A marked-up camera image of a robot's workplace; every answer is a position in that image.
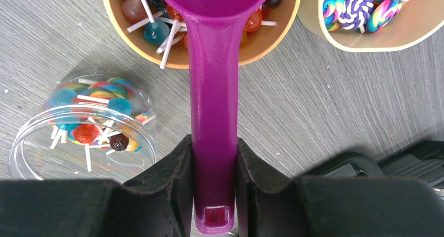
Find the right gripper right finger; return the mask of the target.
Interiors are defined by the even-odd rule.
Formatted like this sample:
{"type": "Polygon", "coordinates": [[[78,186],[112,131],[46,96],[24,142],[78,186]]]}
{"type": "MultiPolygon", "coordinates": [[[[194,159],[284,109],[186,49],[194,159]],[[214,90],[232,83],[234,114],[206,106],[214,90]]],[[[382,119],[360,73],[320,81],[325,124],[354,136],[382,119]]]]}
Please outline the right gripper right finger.
{"type": "Polygon", "coordinates": [[[411,177],[291,178],[238,140],[240,236],[443,236],[443,196],[411,177]]]}

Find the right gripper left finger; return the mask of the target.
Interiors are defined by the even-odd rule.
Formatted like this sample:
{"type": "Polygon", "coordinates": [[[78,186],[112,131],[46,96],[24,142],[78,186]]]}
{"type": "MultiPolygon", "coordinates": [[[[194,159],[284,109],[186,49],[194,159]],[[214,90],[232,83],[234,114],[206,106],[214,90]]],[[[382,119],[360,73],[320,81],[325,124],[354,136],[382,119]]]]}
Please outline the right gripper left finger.
{"type": "Polygon", "coordinates": [[[120,184],[109,179],[1,182],[1,236],[189,236],[191,137],[120,184]]]}

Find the clear plastic cup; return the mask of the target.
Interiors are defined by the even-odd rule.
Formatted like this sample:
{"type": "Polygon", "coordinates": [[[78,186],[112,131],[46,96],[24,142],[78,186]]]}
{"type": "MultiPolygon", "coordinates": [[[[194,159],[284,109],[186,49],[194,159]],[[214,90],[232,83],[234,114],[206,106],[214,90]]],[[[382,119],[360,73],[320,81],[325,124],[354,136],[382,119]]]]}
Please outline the clear plastic cup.
{"type": "Polygon", "coordinates": [[[133,82],[134,97],[88,89],[109,78],[83,75],[54,88],[14,139],[8,157],[13,179],[109,178],[123,183],[157,161],[154,103],[133,82]]]}

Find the rainbow swirl lollipop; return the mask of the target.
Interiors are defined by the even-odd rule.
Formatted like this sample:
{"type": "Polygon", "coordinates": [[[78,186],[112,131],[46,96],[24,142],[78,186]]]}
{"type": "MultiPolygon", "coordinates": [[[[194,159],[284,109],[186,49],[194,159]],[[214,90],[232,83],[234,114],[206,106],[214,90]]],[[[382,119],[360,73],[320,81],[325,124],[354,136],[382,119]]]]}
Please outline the rainbow swirl lollipop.
{"type": "Polygon", "coordinates": [[[123,87],[127,92],[127,97],[134,97],[135,95],[135,90],[136,90],[135,86],[132,84],[132,82],[123,77],[112,77],[109,78],[106,82],[117,84],[123,87]]]}
{"type": "Polygon", "coordinates": [[[128,93],[126,89],[120,85],[110,82],[97,82],[88,87],[88,89],[99,89],[113,94],[116,97],[127,98],[128,93]]]}

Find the magenta plastic scoop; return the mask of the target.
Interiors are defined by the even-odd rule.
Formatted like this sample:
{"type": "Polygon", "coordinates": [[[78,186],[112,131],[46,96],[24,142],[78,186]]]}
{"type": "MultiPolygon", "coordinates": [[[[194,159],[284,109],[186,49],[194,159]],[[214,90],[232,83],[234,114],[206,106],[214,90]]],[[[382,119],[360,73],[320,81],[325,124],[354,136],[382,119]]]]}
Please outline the magenta plastic scoop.
{"type": "Polygon", "coordinates": [[[187,25],[195,224],[218,235],[234,225],[239,50],[265,0],[165,0],[187,25]]]}

